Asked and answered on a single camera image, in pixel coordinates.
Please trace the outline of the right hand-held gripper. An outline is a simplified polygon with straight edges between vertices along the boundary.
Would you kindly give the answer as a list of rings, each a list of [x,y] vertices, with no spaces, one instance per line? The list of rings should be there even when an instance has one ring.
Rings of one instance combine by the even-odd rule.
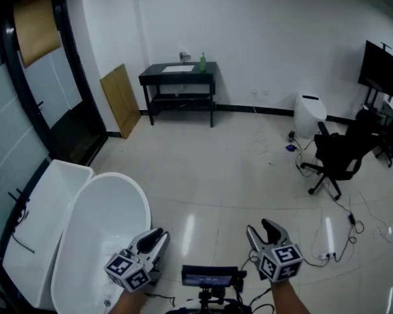
[[[247,225],[246,235],[255,251],[255,266],[260,280],[281,282],[295,277],[303,263],[298,245],[289,241],[288,232],[279,224],[263,218],[262,226],[267,232],[267,244],[253,226]]]

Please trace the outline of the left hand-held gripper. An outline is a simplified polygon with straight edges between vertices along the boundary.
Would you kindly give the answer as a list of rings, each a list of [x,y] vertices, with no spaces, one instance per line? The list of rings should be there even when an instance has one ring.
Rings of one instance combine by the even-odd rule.
[[[114,254],[104,271],[127,292],[155,286],[161,277],[160,262],[170,243],[170,234],[154,228],[137,235],[127,249]]]

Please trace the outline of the person's left forearm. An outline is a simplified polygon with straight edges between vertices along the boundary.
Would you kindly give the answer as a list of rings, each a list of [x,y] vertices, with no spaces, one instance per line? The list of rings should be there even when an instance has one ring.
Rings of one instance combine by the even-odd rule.
[[[135,292],[124,290],[108,314],[140,314],[147,301],[146,293],[152,288],[151,285],[147,285]]]

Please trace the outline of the person's right forearm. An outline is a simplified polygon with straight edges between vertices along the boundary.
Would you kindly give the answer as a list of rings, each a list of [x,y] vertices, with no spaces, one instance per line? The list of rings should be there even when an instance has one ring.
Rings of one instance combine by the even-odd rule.
[[[271,283],[276,314],[310,314],[289,280]]]

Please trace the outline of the white oval bathtub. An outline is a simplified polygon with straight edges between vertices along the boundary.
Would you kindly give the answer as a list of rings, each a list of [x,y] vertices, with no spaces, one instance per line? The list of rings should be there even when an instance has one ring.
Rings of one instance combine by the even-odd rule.
[[[108,314],[122,288],[104,266],[149,230],[147,197],[130,177],[102,173],[90,179],[75,197],[63,231],[51,282],[58,314]]]

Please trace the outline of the black chest-mounted monitor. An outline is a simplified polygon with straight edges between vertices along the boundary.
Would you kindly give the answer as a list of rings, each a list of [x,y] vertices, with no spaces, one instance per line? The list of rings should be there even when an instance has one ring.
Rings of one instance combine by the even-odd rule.
[[[182,265],[181,269],[182,285],[189,287],[237,286],[246,276],[247,272],[237,267]]]

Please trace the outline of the black chest harness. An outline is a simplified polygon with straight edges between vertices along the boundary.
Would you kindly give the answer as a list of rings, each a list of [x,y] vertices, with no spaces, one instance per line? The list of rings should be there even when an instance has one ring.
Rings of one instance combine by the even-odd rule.
[[[225,287],[201,288],[198,298],[187,300],[165,314],[252,314],[240,297],[227,298]]]

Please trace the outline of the white rectangular bathtub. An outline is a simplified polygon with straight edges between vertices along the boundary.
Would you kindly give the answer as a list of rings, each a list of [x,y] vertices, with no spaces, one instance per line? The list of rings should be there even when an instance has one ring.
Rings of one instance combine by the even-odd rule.
[[[53,160],[27,202],[3,259],[10,280],[37,309],[54,311],[50,291],[60,238],[80,189],[95,176],[91,167]]]

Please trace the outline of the white toilet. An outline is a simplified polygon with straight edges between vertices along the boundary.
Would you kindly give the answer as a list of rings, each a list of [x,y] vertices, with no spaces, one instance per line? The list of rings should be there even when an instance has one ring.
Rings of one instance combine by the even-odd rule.
[[[324,103],[316,94],[298,93],[295,100],[294,122],[299,137],[314,137],[319,132],[318,123],[324,122],[327,115]]]

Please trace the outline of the black framed glass door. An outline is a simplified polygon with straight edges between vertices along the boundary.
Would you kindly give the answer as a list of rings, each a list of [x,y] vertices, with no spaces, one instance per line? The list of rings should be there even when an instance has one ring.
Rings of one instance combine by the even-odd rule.
[[[60,45],[26,65],[16,25],[30,11],[43,17],[38,25],[55,26]],[[0,55],[48,155],[89,165],[108,134],[81,65],[67,0],[0,0]]]

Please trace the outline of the brown cardboard sheet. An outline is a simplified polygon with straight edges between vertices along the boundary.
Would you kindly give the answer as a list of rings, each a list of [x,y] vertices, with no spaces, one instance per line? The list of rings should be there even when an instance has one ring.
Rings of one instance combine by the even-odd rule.
[[[121,136],[127,139],[138,123],[141,113],[125,65],[121,64],[114,68],[100,79],[100,83],[120,129]]]

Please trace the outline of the black screen stand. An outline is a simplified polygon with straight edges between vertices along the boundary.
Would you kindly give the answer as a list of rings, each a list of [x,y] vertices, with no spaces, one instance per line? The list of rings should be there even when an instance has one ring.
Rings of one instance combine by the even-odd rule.
[[[390,103],[392,96],[380,92],[372,87],[367,90],[364,103],[361,105],[361,109],[369,110],[372,112],[380,112],[383,108],[384,103]]]

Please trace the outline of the white rectangular sink basin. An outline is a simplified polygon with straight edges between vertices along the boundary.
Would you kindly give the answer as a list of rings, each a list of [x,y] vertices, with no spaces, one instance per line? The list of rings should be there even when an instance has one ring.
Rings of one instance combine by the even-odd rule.
[[[166,67],[161,71],[161,73],[190,73],[193,71],[194,68],[194,64],[166,65]]]

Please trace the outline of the black flat screen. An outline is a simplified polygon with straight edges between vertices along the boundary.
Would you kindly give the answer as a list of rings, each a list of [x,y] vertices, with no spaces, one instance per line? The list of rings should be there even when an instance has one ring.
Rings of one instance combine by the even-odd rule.
[[[393,97],[393,55],[366,41],[358,83]]]

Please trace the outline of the brown cardboard door cover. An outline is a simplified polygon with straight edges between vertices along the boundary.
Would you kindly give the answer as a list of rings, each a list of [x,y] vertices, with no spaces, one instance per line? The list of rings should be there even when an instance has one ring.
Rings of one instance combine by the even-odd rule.
[[[25,67],[62,46],[52,0],[21,0],[13,4],[16,36]]]

